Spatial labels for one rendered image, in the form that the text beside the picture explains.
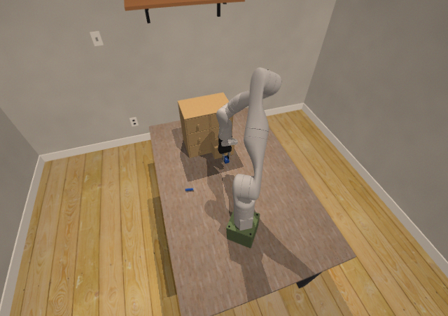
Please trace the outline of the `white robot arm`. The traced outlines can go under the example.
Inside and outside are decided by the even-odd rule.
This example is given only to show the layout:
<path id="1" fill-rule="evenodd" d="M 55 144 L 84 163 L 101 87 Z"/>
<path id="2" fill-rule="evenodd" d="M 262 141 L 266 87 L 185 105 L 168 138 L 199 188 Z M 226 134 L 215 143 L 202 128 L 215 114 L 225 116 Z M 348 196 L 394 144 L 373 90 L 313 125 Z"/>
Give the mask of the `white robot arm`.
<path id="1" fill-rule="evenodd" d="M 237 174 L 232 183 L 235 203 L 234 224 L 240 231 L 252 228 L 255 201 L 260 195 L 263 161 L 269 132 L 269 124 L 263 109 L 263 99 L 275 94 L 280 87 L 280 75 L 259 67 L 251 77 L 250 90 L 233 97 L 216 113 L 219 131 L 229 134 L 232 132 L 230 118 L 248 106 L 244 145 L 253 164 L 254 176 Z"/>

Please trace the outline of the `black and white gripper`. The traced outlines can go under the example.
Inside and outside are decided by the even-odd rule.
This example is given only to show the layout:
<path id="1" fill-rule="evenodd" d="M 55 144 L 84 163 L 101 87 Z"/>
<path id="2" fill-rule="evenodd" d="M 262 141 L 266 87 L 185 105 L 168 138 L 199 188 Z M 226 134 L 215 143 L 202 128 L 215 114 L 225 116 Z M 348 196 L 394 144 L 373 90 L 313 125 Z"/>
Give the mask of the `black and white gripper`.
<path id="1" fill-rule="evenodd" d="M 230 152 L 232 150 L 231 145 L 238 144 L 237 139 L 232 138 L 232 132 L 229 134 L 223 134 L 220 131 L 218 132 L 218 151 L 222 154 L 222 161 L 225 162 L 225 154 L 227 153 L 227 157 L 230 160 Z"/>

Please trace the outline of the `small brown wooden chest of drawers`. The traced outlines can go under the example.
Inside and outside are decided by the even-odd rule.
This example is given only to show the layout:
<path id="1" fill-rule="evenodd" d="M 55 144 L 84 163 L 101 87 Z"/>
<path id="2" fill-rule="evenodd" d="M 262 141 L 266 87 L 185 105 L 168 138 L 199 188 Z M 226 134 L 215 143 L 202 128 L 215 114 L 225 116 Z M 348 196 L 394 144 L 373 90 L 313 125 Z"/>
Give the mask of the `small brown wooden chest of drawers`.
<path id="1" fill-rule="evenodd" d="M 211 141 L 211 117 L 210 117 L 210 115 L 216 114 L 217 110 L 219 110 L 222 106 L 224 106 L 228 102 L 229 101 L 223 92 L 213 94 L 213 95 L 206 95 L 206 96 L 195 97 L 195 98 L 184 99 L 184 100 L 178 101 L 178 109 L 179 109 L 179 114 L 180 114 L 180 119 L 181 119 L 183 141 L 185 143 L 187 152 L 189 151 L 189 153 L 188 153 L 189 158 L 196 157 L 196 156 L 190 157 L 189 144 L 187 145 L 188 134 L 193 133 L 193 132 L 189 132 L 189 133 L 187 132 L 186 122 L 184 124 L 184 120 L 186 121 L 187 119 L 209 115 L 209 128 L 208 129 L 209 129 L 209 138 L 210 138 L 210 153 L 212 153 L 211 152 L 211 142 L 218 140 L 218 139 Z M 208 129 L 205 129 L 205 130 L 208 130 Z"/>

